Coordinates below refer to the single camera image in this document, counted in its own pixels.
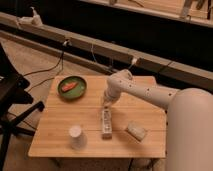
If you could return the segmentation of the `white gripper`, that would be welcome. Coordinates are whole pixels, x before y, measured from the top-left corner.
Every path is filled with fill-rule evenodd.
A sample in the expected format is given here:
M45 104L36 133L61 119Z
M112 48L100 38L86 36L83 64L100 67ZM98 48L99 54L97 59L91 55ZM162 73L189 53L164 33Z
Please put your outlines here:
M112 88L107 88L104 91L104 102L105 103L115 103L116 101L118 101L120 98L120 92L117 91L116 89L112 89Z

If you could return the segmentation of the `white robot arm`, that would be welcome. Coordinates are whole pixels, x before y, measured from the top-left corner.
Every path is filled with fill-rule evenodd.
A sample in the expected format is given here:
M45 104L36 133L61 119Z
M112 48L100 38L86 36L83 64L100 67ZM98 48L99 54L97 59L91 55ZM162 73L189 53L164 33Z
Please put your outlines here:
M167 112L165 171L213 171L213 95L199 88L137 84L121 70L107 78L106 103L125 92Z

